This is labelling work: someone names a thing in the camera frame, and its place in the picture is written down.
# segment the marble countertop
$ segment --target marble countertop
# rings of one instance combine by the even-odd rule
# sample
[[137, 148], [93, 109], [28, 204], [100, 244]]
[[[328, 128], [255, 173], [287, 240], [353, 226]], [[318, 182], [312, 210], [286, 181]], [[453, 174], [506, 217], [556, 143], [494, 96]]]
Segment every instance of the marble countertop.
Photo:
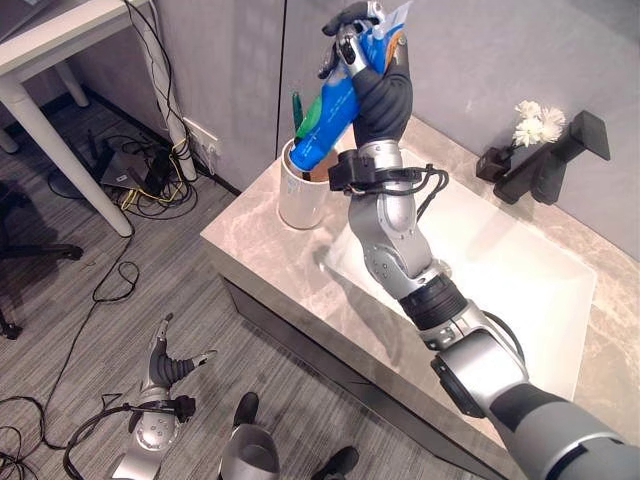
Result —
[[[347, 148], [353, 145], [350, 133]], [[526, 195], [502, 204], [475, 178], [477, 157], [412, 118], [408, 148], [445, 168], [458, 182], [593, 268], [598, 281], [575, 401], [633, 443], [640, 438], [638, 262], [556, 207]], [[463, 417], [439, 386], [424, 348], [406, 320], [324, 268], [323, 259], [347, 222], [348, 198], [329, 195], [316, 228], [299, 231], [279, 217], [280, 166], [274, 162], [203, 232], [217, 270], [294, 324], [361, 375], [512, 478], [517, 475], [493, 427]]]

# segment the white sink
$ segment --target white sink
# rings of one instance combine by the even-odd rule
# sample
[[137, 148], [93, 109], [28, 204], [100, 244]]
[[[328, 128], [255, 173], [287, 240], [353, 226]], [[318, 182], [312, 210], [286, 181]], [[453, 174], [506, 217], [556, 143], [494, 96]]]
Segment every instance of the white sink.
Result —
[[[402, 155], [405, 166], [427, 163], [408, 150]], [[417, 204], [430, 187], [431, 183], [416, 196]], [[531, 381], [573, 399], [595, 272], [535, 228], [454, 180], [431, 203], [419, 226], [434, 258], [451, 268], [451, 278], [462, 294], [509, 323], [522, 343]], [[360, 243], [348, 226], [325, 261], [407, 318], [367, 272]]]

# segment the black vase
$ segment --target black vase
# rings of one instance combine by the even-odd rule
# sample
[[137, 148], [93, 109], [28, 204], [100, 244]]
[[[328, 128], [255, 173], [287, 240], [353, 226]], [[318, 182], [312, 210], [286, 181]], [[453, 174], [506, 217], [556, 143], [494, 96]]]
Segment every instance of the black vase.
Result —
[[491, 183], [496, 183], [511, 170], [511, 156], [515, 148], [513, 145], [487, 150], [476, 163], [476, 177]]

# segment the green pen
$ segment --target green pen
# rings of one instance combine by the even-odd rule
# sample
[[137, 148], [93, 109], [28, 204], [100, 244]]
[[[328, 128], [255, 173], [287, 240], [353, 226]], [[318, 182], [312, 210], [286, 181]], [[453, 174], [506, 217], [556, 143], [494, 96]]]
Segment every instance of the green pen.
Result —
[[[298, 143], [300, 143], [300, 138], [297, 136], [297, 133], [300, 129], [300, 125], [302, 125], [304, 113], [302, 112], [302, 101], [300, 100], [300, 94], [295, 90], [291, 93], [291, 108], [293, 110], [293, 144], [297, 145]], [[302, 179], [311, 180], [311, 175], [309, 174], [309, 172], [302, 172]]]

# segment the blue spray bottle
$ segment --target blue spray bottle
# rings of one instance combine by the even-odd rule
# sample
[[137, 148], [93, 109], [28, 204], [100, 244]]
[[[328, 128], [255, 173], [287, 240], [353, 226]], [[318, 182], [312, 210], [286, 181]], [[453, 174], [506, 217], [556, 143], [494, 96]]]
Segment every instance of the blue spray bottle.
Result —
[[[359, 43], [378, 73], [387, 69], [396, 41], [411, 2], [396, 9], [380, 24], [368, 28], [359, 36]], [[351, 77], [341, 61], [327, 78], [296, 132], [296, 146], [291, 161], [300, 171], [309, 172], [322, 161], [358, 116], [359, 106]]]

